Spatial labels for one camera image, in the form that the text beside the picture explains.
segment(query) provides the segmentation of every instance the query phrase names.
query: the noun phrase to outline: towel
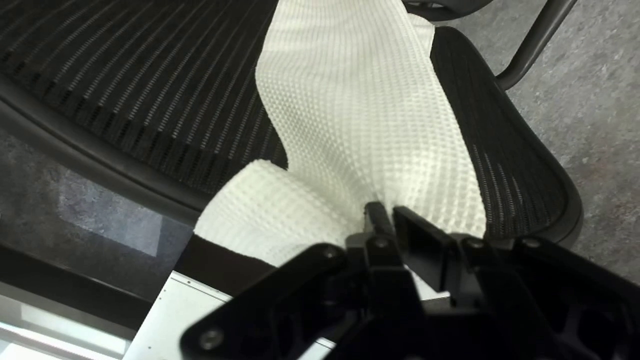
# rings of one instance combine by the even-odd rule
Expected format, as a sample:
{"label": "towel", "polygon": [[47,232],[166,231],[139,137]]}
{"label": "towel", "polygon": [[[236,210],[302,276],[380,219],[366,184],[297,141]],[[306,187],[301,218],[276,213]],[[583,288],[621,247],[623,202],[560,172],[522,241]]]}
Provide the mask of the towel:
{"label": "towel", "polygon": [[313,243],[344,246],[380,201],[482,237],[476,174],[429,58],[434,34],[401,0],[280,0],[256,83],[289,168],[247,165],[195,233],[279,266]]}

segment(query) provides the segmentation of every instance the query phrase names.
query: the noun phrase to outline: black mesh seat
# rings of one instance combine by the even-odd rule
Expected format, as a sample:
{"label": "black mesh seat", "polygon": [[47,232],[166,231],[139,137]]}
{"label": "black mesh seat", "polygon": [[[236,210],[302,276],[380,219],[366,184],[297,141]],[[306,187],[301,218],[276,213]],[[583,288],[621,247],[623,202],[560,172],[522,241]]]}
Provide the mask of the black mesh seat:
{"label": "black mesh seat", "polygon": [[[81,175],[194,224],[247,163],[286,167],[254,78],[275,5],[1,0],[1,124]],[[571,244],[578,193],[474,46],[438,28],[431,57],[476,167],[486,237]]]}

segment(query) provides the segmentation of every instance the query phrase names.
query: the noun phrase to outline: bolt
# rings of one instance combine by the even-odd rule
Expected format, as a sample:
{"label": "bolt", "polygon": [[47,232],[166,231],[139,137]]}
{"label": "bolt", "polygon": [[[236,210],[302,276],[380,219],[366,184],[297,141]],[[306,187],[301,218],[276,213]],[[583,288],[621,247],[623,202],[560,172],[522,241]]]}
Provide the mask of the bolt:
{"label": "bolt", "polygon": [[377,247],[387,247],[389,241],[387,241],[387,239],[377,238],[374,244],[376,244]]}
{"label": "bolt", "polygon": [[221,331],[209,330],[200,336],[200,347],[204,350],[212,350],[222,344],[223,338],[224,334]]}
{"label": "bolt", "polygon": [[484,242],[480,239],[471,239],[468,241],[468,244],[475,249],[480,249],[484,246]]}
{"label": "bolt", "polygon": [[324,250],[324,256],[328,257],[329,259],[333,258],[337,254],[338,252],[332,246],[329,246]]}
{"label": "bolt", "polygon": [[522,240],[522,243],[528,247],[539,247],[540,246],[540,241],[536,240],[536,239],[524,239]]}

